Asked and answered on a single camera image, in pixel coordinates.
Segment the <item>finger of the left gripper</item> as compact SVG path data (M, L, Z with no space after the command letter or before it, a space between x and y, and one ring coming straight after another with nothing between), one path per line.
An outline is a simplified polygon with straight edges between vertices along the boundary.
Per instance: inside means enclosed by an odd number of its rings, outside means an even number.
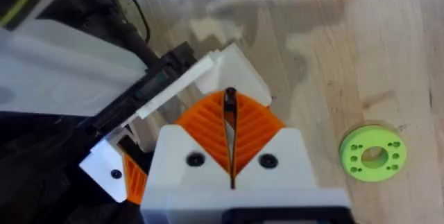
M206 53L172 85L139 108L137 116L141 119L146 118L192 83L196 84L202 94L233 87L264 106L269 106L272 101L268 85L242 50L232 43L222 50Z
M79 167L113 200L139 205L152 160L128 135L104 137Z

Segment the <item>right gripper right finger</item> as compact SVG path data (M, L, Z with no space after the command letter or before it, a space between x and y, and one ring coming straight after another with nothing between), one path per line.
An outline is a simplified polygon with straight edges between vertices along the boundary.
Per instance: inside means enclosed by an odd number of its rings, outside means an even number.
M230 161L232 189L317 187L301 132L286 126L266 106L229 89L234 124Z

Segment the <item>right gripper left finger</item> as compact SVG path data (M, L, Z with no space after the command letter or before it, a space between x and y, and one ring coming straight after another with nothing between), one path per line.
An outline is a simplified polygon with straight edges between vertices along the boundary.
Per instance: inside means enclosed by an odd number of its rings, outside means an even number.
M161 128L148 172L147 193L161 189L232 192L224 99L223 91L210 94L174 124Z

